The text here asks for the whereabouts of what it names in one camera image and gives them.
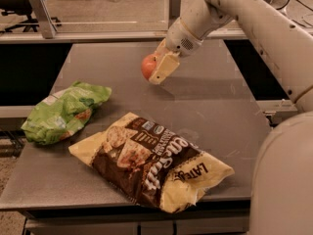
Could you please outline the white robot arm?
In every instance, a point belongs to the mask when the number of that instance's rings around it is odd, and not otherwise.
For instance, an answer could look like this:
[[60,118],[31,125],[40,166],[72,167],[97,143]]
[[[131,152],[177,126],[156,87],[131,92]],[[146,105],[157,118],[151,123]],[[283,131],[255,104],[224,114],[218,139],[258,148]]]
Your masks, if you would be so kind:
[[163,82],[208,34],[236,20],[299,113],[274,128],[257,156],[249,235],[313,235],[313,36],[264,0],[197,0],[156,49]]

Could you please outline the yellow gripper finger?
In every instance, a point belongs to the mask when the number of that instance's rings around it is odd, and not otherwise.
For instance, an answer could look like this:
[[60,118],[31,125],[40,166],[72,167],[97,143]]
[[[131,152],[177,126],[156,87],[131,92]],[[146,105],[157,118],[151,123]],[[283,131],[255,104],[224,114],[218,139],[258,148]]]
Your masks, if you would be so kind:
[[156,47],[153,56],[156,61],[161,61],[167,54],[168,48],[166,47],[166,39],[163,39]]
[[152,84],[161,84],[179,67],[179,57],[177,54],[169,52],[155,55],[155,58],[156,68],[149,77],[149,82]]

